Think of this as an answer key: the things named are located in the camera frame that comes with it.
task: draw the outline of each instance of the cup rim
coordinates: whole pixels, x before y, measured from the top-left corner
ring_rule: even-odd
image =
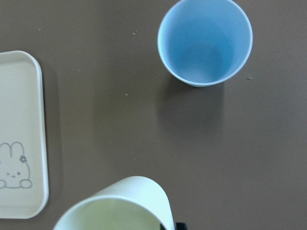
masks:
[[[248,31],[249,31],[249,46],[248,46],[248,49],[247,49],[247,52],[245,54],[245,57],[244,59],[242,60],[241,64],[230,74],[228,74],[227,77],[224,77],[222,79],[219,79],[219,80],[216,80],[216,81],[212,81],[212,82],[206,82],[206,83],[199,83],[199,82],[194,82],[194,81],[189,81],[189,80],[186,80],[182,77],[180,77],[179,75],[177,75],[170,67],[169,65],[166,63],[164,57],[162,56],[162,51],[161,51],[161,45],[160,45],[160,34],[161,34],[161,30],[162,30],[162,24],[165,20],[165,18],[167,17],[167,15],[178,5],[180,4],[183,4],[183,2],[186,2],[186,1],[189,1],[189,0],[180,0],[179,2],[177,2],[175,5],[173,5],[166,13],[166,15],[164,16],[161,24],[160,24],[160,27],[159,27],[159,30],[158,30],[158,38],[157,38],[157,44],[158,44],[158,52],[159,52],[159,56],[160,56],[160,59],[162,60],[164,66],[167,68],[167,70],[173,75],[175,76],[176,78],[178,78],[179,80],[183,81],[184,83],[186,84],[189,84],[189,85],[192,85],[192,86],[196,86],[196,87],[204,87],[204,86],[210,86],[210,85],[215,85],[215,84],[218,84],[218,83],[221,83],[223,81],[226,81],[227,79],[231,78],[232,76],[234,76],[235,74],[237,74],[241,69],[242,67],[245,65],[245,63],[247,62],[248,60],[248,57],[251,53],[251,50],[252,50],[252,46],[253,46],[253,31],[252,31],[252,27],[251,27],[251,24],[250,24],[250,21],[247,17],[247,15],[245,14],[245,12],[242,10],[242,8],[236,4],[234,1],[232,0],[225,0],[231,4],[233,4],[238,10],[239,12],[242,14],[242,16],[244,17],[245,19],[245,22],[248,26]]]
[[[99,196],[91,196],[87,199],[84,199],[82,201],[80,201],[79,203],[75,204],[74,206],[70,207],[62,216],[61,218],[57,221],[54,230],[57,230],[57,227],[60,225],[60,222],[63,221],[65,218],[68,217],[68,215],[70,215],[72,212],[76,211],[77,209],[79,209],[80,207],[89,204],[91,202],[94,201],[99,201],[99,200],[109,200],[109,199],[117,199],[117,200],[122,200],[122,201],[127,201],[127,202],[131,202],[133,204],[135,204],[136,206],[139,206],[143,209],[145,209],[147,212],[149,212],[156,220],[159,221],[159,223],[161,225],[163,225],[164,229],[167,230],[167,228],[165,227],[164,223],[158,218],[157,215],[155,215],[152,211],[150,211],[148,208],[146,208],[145,206],[139,204],[135,199],[129,198],[129,197],[125,197],[123,195],[99,195]]]

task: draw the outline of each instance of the bunny illustration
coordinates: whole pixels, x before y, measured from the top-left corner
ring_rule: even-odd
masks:
[[[31,188],[30,168],[20,142],[0,144],[0,189]]]

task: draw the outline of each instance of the white tray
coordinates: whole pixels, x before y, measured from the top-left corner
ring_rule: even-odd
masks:
[[[0,53],[0,218],[31,218],[47,199],[41,69],[23,51]]]

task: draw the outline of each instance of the table surface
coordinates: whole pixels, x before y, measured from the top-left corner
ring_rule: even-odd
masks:
[[[159,24],[176,2],[1,2],[0,52],[24,50],[43,72],[50,186],[39,215],[1,219],[1,230],[51,230],[132,175],[157,181],[189,230],[307,228],[307,1],[237,0],[252,53],[205,88],[159,58]]]

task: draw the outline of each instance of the blue cup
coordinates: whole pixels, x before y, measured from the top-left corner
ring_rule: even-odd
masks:
[[[234,76],[246,63],[252,43],[250,22],[231,0],[181,0],[165,15],[158,33],[165,67],[196,87]]]

